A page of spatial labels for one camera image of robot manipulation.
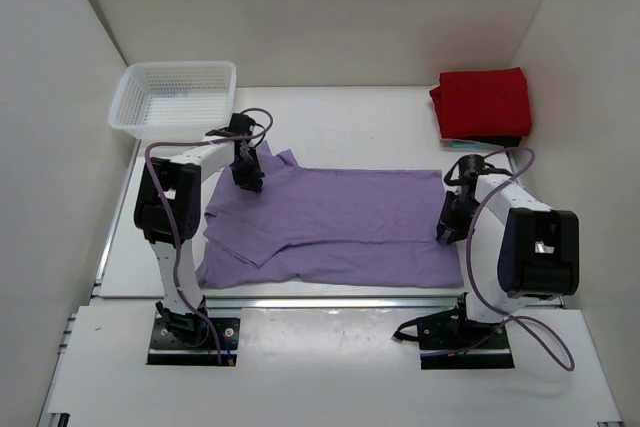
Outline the purple t shirt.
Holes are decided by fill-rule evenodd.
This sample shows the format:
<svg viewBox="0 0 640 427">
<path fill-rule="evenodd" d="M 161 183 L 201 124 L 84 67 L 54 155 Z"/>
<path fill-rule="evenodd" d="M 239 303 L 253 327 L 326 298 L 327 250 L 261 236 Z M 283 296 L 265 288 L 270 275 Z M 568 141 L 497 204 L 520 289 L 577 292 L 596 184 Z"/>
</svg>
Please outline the purple t shirt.
<svg viewBox="0 0 640 427">
<path fill-rule="evenodd" d="M 456 247 L 436 239 L 440 171 L 306 168 L 266 143 L 257 155 L 261 192 L 240 189 L 225 168 L 204 210 L 201 287 L 462 286 Z"/>
</svg>

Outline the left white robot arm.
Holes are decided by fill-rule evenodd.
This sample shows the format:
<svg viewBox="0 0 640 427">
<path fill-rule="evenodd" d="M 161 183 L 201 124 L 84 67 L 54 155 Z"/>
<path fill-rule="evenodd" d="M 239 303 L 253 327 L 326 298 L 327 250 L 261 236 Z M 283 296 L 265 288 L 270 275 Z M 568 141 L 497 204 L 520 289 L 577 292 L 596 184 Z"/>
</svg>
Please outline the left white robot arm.
<svg viewBox="0 0 640 427">
<path fill-rule="evenodd" d="M 188 345 L 203 342 L 213 328 L 195 275 L 192 239 L 200 222 L 202 184 L 229 168 L 235 185 L 259 193 L 264 174 L 256 147 L 273 125 L 262 125 L 249 108 L 231 115 L 229 125 L 196 142 L 155 142 L 144 151 L 144 170 L 134 208 L 134 225 L 156 257 L 163 286 L 157 309 L 166 328 Z"/>
</svg>

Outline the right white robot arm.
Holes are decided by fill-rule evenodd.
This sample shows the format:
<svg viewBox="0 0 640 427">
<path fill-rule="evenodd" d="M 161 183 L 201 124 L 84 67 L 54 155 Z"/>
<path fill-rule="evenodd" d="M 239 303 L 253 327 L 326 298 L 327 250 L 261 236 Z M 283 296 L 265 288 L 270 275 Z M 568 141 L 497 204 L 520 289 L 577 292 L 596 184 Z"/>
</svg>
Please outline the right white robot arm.
<svg viewBox="0 0 640 427">
<path fill-rule="evenodd" d="M 508 315 L 538 301 L 576 293 L 580 282 L 579 219 L 537 200 L 507 169 L 486 156 L 465 155 L 445 174 L 444 205 L 436 227 L 442 245 L 464 241 L 467 275 L 472 276 L 472 234 L 484 210 L 496 217 L 503 235 L 495 276 L 459 301 L 461 314 L 448 323 L 449 338 L 471 347 L 484 335 L 484 324 L 498 324 Z"/>
</svg>

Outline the folded teal t shirt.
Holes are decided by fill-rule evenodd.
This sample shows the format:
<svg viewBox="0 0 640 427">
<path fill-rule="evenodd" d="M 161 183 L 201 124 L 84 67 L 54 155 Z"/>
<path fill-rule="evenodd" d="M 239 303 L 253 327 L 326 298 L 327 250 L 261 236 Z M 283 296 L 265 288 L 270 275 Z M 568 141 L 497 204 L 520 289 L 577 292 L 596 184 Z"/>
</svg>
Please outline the folded teal t shirt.
<svg viewBox="0 0 640 427">
<path fill-rule="evenodd" d="M 486 142 L 476 142 L 469 140 L 442 140 L 440 142 L 444 149 L 458 150 L 458 151 L 480 151 L 489 152 L 499 149 L 503 149 L 503 146 Z"/>
</svg>

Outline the white plastic basket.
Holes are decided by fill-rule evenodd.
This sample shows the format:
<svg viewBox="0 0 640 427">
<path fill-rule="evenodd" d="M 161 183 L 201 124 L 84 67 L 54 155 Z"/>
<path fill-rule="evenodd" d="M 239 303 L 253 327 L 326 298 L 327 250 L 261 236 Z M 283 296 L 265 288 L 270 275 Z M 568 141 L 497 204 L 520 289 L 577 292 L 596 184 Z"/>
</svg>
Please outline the white plastic basket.
<svg viewBox="0 0 640 427">
<path fill-rule="evenodd" d="M 236 83 L 229 61 L 135 63 L 119 81 L 108 123 L 139 140 L 198 139 L 229 123 Z"/>
</svg>

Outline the folded red t shirt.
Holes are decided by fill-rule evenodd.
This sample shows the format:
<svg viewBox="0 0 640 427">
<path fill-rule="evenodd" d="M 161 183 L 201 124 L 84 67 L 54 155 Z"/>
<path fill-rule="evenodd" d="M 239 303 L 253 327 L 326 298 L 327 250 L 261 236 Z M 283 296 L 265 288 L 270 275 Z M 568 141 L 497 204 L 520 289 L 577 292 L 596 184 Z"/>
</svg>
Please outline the folded red t shirt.
<svg viewBox="0 0 640 427">
<path fill-rule="evenodd" d="M 430 90 L 445 140 L 529 136 L 533 127 L 521 68 L 444 72 Z"/>
</svg>

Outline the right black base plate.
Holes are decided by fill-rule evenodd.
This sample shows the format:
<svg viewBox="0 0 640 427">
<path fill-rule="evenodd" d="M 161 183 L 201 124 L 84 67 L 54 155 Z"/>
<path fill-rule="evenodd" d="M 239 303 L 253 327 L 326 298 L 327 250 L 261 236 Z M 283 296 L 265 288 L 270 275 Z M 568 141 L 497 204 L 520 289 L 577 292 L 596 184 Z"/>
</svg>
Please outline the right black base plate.
<svg viewBox="0 0 640 427">
<path fill-rule="evenodd" d="M 422 370 L 514 368 L 506 328 L 470 320 L 465 297 L 459 297 L 449 310 L 400 324 L 392 339 L 418 344 Z"/>
</svg>

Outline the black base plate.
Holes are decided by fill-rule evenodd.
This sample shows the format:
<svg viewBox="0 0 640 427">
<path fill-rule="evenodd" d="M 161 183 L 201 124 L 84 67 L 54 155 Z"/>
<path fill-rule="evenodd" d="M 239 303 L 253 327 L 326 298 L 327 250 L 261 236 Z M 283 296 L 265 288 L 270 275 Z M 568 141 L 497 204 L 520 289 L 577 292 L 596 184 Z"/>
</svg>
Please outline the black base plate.
<svg viewBox="0 0 640 427">
<path fill-rule="evenodd" d="M 514 368 L 506 328 L 470 320 L 465 297 L 459 297 L 449 310 L 400 324 L 392 339 L 418 344 L 422 370 Z"/>
<path fill-rule="evenodd" d="M 154 319 L 146 364 L 151 366 L 235 367 L 241 333 L 239 317 L 211 317 L 220 348 L 210 334 L 200 334 L 195 340 L 176 337 L 160 316 Z"/>
</svg>

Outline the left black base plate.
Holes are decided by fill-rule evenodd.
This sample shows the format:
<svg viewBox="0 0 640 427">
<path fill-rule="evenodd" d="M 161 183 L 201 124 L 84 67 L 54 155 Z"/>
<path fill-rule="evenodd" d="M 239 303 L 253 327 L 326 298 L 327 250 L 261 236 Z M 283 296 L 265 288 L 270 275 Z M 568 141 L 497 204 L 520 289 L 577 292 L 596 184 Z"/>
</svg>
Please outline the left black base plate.
<svg viewBox="0 0 640 427">
<path fill-rule="evenodd" d="M 151 366 L 235 367 L 241 333 L 239 317 L 211 317 L 220 348 L 210 334 L 200 334 L 195 340 L 176 337 L 160 316 L 154 319 L 146 364 Z"/>
</svg>

